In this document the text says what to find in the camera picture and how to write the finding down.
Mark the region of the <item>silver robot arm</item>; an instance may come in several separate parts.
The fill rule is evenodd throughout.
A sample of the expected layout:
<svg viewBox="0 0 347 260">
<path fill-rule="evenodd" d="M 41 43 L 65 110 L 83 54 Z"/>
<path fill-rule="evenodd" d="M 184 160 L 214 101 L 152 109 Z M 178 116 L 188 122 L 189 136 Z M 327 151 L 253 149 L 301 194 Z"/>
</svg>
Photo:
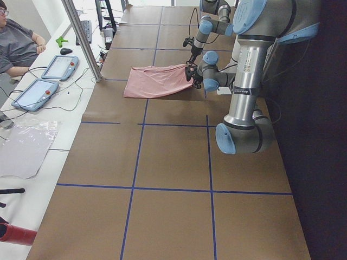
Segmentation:
<svg viewBox="0 0 347 260">
<path fill-rule="evenodd" d="M 316 36 L 320 1 L 238 1 L 232 11 L 226 1 L 201 1 L 205 13 L 191 45 L 185 69 L 187 80 L 208 92 L 228 87 L 230 109 L 216 127 L 216 141 L 225 154 L 257 153 L 274 140 L 272 124 L 256 105 L 268 48 L 273 43 L 292 44 Z M 235 34 L 240 45 L 236 72 L 218 70 L 218 54 L 204 52 L 211 33 Z"/>
<path fill-rule="evenodd" d="M 231 7 L 226 1 L 200 1 L 200 10 L 218 15 L 218 20 L 208 15 L 202 16 L 196 36 L 185 39 L 184 45 L 191 45 L 191 57 L 188 61 L 190 64 L 193 64 L 197 56 L 201 55 L 211 33 L 226 36 L 231 36 L 233 33 L 233 25 L 230 22 Z"/>
</svg>

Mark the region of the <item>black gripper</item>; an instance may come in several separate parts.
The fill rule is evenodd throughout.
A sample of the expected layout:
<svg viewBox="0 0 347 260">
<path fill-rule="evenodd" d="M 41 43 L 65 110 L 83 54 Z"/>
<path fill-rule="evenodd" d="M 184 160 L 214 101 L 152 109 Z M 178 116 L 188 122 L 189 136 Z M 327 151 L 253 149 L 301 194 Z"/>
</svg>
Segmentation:
<svg viewBox="0 0 347 260">
<path fill-rule="evenodd" d="M 201 89 L 203 77 L 199 75 L 197 72 L 193 72 L 191 77 L 193 79 L 192 86 L 196 89 Z"/>
<path fill-rule="evenodd" d="M 189 64 L 195 64 L 196 57 L 201 54 L 201 49 L 199 47 L 196 47 L 195 45 L 191 48 L 191 57 L 188 60 Z"/>
</svg>

